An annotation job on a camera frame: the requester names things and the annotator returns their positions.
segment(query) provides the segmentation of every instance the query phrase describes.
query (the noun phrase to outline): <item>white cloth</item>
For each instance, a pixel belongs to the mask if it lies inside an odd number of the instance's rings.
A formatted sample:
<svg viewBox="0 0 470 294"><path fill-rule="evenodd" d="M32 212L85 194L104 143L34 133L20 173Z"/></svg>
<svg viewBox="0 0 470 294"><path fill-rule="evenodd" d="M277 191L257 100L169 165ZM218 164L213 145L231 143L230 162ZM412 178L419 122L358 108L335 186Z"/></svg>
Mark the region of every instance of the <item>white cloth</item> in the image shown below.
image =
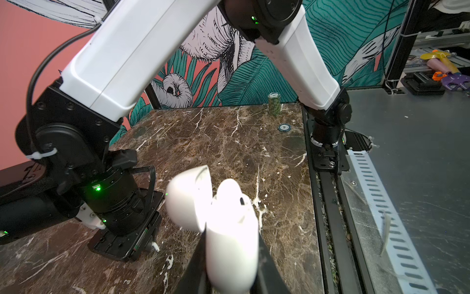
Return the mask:
<svg viewBox="0 0 470 294"><path fill-rule="evenodd" d="M447 14L470 12L470 0L442 0L436 6L431 7Z"/></svg>

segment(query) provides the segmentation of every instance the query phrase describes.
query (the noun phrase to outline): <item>screw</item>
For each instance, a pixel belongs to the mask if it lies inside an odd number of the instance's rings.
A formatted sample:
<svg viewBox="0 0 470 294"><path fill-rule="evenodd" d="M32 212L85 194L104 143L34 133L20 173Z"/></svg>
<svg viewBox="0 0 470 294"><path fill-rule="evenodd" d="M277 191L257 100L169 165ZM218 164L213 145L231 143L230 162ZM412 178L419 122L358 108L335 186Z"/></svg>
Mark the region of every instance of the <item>screw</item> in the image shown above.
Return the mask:
<svg viewBox="0 0 470 294"><path fill-rule="evenodd" d="M68 110L74 110L75 109L75 105L73 105L72 102L68 102L65 106Z"/></svg>
<svg viewBox="0 0 470 294"><path fill-rule="evenodd" d="M38 106L38 109L39 109L39 110L45 110L45 109L46 109L46 104L45 104L44 102L42 102L42 101L39 101L39 102L37 103L37 106Z"/></svg>

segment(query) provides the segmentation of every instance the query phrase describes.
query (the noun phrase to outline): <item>metal plate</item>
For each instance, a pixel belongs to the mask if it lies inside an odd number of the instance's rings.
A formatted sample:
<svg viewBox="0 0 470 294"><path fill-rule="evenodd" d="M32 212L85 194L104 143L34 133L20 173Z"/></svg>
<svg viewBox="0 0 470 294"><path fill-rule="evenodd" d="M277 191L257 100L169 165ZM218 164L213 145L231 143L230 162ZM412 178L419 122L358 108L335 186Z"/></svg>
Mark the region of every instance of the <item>metal plate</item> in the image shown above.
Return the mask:
<svg viewBox="0 0 470 294"><path fill-rule="evenodd" d="M385 191L369 155L365 151L348 150L380 236L384 234L384 214L392 218L386 252L404 294L437 294L395 207Z"/></svg>

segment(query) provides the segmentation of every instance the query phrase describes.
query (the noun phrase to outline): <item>tabletop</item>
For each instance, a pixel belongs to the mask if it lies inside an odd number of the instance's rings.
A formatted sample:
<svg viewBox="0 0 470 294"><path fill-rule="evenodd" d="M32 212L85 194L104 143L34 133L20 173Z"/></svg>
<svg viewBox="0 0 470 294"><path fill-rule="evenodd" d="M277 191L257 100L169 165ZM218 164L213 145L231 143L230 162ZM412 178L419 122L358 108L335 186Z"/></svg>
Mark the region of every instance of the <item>tabletop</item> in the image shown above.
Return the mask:
<svg viewBox="0 0 470 294"><path fill-rule="evenodd" d="M278 127L288 123L291 130ZM323 293L321 263L302 112L283 104L157 110L115 145L137 150L139 164L157 170L156 190L178 173L208 165L214 191L238 181L254 204L261 235L292 293ZM147 174L135 176L146 188ZM182 230L160 208L160 252L116 262L90 252L94 231L75 220L0 246L0 293L171 293L186 269L199 233Z"/></svg>

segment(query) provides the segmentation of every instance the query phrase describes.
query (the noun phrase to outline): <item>tropical leaf wallpaper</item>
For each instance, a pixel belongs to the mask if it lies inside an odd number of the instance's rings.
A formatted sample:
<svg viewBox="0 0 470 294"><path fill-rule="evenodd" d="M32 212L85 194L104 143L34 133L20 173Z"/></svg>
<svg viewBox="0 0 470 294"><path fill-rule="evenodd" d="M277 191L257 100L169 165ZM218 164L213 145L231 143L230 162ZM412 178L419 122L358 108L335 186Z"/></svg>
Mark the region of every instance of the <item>tropical leaf wallpaper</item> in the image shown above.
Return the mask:
<svg viewBox="0 0 470 294"><path fill-rule="evenodd" d="M63 23L91 28L106 13L96 0L7 0ZM408 0L303 0L310 33L335 79L346 87L379 86ZM151 85L162 108L283 103L297 96L270 60L227 25L217 7L194 28ZM112 143L151 110L142 94Z"/></svg>

